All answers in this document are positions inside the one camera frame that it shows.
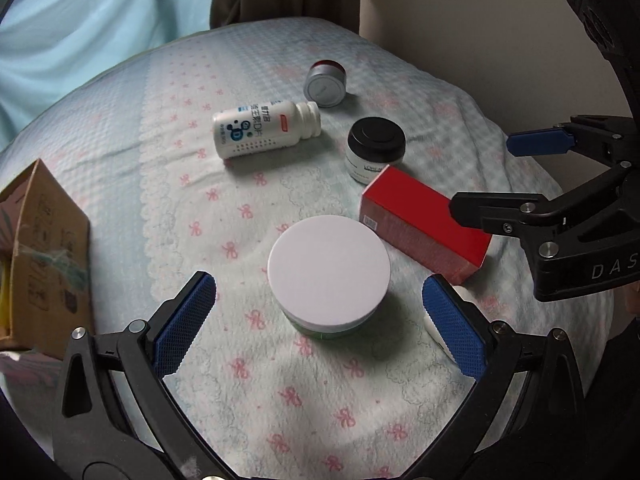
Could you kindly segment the red rectangular box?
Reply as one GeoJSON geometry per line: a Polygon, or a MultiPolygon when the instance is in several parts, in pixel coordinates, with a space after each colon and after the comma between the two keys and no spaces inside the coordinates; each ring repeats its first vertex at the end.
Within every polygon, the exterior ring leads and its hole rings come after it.
{"type": "Polygon", "coordinates": [[[491,236],[460,226],[449,204],[445,195],[388,165],[362,192],[359,220],[424,268],[461,285],[480,270],[491,236]]]}

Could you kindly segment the black-lidded white cream jar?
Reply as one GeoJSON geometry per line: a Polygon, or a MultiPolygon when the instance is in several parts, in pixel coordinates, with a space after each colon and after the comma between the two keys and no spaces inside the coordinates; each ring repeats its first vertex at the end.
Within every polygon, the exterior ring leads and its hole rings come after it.
{"type": "Polygon", "coordinates": [[[406,152],[404,130],[383,117],[363,117],[349,129],[345,164],[349,175],[359,183],[369,184],[388,165],[399,164],[406,152]]]}

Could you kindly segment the white-lidded round green jar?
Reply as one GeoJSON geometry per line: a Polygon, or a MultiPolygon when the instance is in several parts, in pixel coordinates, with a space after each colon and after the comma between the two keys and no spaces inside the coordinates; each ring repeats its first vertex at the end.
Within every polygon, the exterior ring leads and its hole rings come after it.
{"type": "Polygon", "coordinates": [[[337,337],[366,322],[390,286],[390,257],[362,223],[342,216],[297,222],[273,244],[268,283],[299,330],[337,337]]]}

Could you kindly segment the white vitamin bottle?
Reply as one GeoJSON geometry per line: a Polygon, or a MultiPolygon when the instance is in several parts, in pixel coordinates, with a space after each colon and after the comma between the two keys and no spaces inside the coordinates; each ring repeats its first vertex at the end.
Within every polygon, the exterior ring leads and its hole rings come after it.
{"type": "Polygon", "coordinates": [[[316,102],[271,101],[229,108],[213,116],[214,145],[221,159],[290,148],[320,133],[316,102]]]}

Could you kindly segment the small white earbuds case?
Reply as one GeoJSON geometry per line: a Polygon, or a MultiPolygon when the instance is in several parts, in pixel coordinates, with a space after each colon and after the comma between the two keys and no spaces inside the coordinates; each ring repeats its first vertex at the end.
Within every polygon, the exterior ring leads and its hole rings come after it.
{"type": "Polygon", "coordinates": [[[453,361],[475,344],[475,335],[460,307],[464,297],[457,289],[427,280],[422,290],[425,327],[453,361]]]}

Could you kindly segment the brown cardboard box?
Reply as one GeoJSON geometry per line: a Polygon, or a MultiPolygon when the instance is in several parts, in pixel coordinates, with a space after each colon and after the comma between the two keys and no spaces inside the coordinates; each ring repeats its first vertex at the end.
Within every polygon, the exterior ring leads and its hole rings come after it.
{"type": "Polygon", "coordinates": [[[93,328],[90,222],[43,160],[1,192],[1,348],[62,359],[93,328]]]}

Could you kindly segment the light blue bed cover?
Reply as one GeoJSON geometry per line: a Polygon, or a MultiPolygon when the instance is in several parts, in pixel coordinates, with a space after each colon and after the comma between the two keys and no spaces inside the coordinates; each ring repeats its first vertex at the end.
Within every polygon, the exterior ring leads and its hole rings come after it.
{"type": "Polygon", "coordinates": [[[353,32],[313,18],[235,25],[138,55],[40,115],[2,152],[1,179],[36,159],[91,223],[94,322],[117,332],[147,318],[198,270],[218,298],[166,382],[186,416],[239,474],[363,479],[401,474],[471,387],[423,324],[427,270],[390,253],[390,289],[355,333],[312,340],[267,281],[274,242],[318,214],[356,218],[349,128],[386,117],[407,138],[401,168],[439,193],[560,186],[511,156],[501,129],[463,90],[353,32]],[[295,101],[312,63],[347,73],[345,101],[316,138],[221,160],[213,114],[295,101]]]}

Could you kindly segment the small silver red jar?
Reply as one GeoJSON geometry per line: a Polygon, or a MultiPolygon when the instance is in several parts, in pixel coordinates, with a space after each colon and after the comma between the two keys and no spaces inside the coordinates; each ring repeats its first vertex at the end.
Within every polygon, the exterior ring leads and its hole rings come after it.
{"type": "Polygon", "coordinates": [[[318,107],[334,107],[346,96],[346,70],[333,60],[320,60],[309,67],[304,96],[318,107]]]}

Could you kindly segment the light blue sheer curtain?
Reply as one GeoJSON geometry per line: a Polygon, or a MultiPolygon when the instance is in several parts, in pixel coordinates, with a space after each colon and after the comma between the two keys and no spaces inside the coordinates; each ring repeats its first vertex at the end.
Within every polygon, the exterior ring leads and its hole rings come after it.
{"type": "Polygon", "coordinates": [[[1,19],[1,143],[100,73],[209,28],[212,0],[13,0],[1,19]]]}

